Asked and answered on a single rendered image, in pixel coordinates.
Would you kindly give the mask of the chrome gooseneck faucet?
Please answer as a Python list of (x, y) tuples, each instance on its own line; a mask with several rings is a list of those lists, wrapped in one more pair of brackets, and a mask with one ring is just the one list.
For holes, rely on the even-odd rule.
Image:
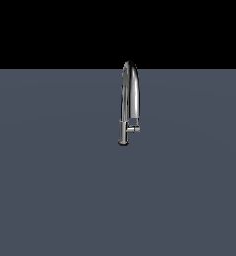
[(135, 63), (128, 60), (123, 67), (121, 86), (121, 118), (119, 120), (120, 146), (129, 144), (126, 129), (129, 125), (139, 125), (140, 118), (140, 85)]

